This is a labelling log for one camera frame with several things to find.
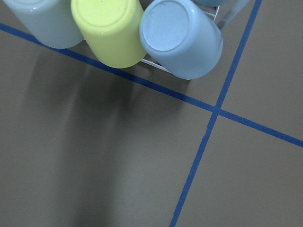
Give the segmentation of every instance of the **plastic cup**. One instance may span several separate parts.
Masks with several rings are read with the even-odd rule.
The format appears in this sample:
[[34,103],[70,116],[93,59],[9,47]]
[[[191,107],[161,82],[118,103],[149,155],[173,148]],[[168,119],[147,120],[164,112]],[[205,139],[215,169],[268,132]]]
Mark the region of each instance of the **plastic cup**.
[[224,5],[225,3],[229,2],[230,0],[195,0],[196,2],[199,2],[200,4],[204,6],[209,7],[217,7]]
[[183,79],[207,74],[223,49],[218,27],[189,0],[153,1],[142,17],[140,39],[151,57]]
[[143,9],[138,0],[72,0],[73,17],[96,57],[126,68],[145,55],[139,38]]
[[83,40],[71,15],[71,0],[3,0],[44,45],[72,47]]

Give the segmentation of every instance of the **yellow cup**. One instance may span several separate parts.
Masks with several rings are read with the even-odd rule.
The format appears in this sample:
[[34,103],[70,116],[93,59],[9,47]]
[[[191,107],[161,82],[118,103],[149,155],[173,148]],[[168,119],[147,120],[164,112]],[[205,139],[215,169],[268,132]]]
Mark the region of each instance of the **yellow cup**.
[[138,0],[71,0],[71,12],[96,57],[126,68],[146,54],[139,38],[143,9]]

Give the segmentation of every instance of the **metal rod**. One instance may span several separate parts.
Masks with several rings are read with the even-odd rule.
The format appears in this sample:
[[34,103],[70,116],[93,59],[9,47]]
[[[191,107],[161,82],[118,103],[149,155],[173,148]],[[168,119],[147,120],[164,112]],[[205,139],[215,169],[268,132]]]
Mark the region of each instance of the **metal rod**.
[[148,65],[151,65],[151,66],[153,66],[153,67],[156,67],[156,68],[158,68],[158,69],[160,69],[160,70],[169,72],[169,71],[168,71],[166,68],[164,68],[163,66],[161,66],[161,65],[159,65],[159,64],[157,64],[157,63],[154,63],[154,62],[152,62],[152,61],[146,60],[146,59],[144,59],[144,58],[141,60],[141,62],[143,62],[143,63],[145,63],[145,64],[148,64]]
[[216,20],[216,18],[217,18],[219,9],[220,9],[220,6],[218,6],[218,7],[216,8],[216,12],[215,12],[215,15],[214,15],[214,22],[215,22],[215,20]]
[[215,14],[212,14],[212,13],[209,13],[209,12],[206,12],[206,11],[203,11],[206,15],[208,15],[208,16],[210,16],[212,19],[213,19],[213,21],[215,20],[215,17],[216,17],[216,15]]
[[222,30],[225,28],[241,11],[242,9],[249,3],[250,0],[238,0],[231,10],[229,10],[225,16],[219,21],[217,24],[218,28]]

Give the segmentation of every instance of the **upside-down cup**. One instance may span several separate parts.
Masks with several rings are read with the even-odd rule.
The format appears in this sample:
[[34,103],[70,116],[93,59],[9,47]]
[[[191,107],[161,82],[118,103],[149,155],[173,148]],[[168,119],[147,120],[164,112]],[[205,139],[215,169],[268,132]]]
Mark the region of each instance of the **upside-down cup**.
[[127,68],[145,55],[139,38],[143,9],[138,0],[72,0],[72,15],[95,56]]
[[223,49],[219,28],[189,0],[153,1],[143,14],[140,40],[151,57],[182,79],[207,74]]
[[72,47],[83,40],[71,14],[71,0],[3,0],[24,26],[46,46]]

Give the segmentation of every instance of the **brown floor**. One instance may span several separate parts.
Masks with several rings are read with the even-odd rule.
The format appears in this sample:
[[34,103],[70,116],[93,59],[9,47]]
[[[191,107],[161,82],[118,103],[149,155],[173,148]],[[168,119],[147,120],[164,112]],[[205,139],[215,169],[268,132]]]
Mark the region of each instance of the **brown floor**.
[[189,82],[35,44],[0,1],[0,226],[303,226],[303,1],[262,2],[224,84],[258,2]]

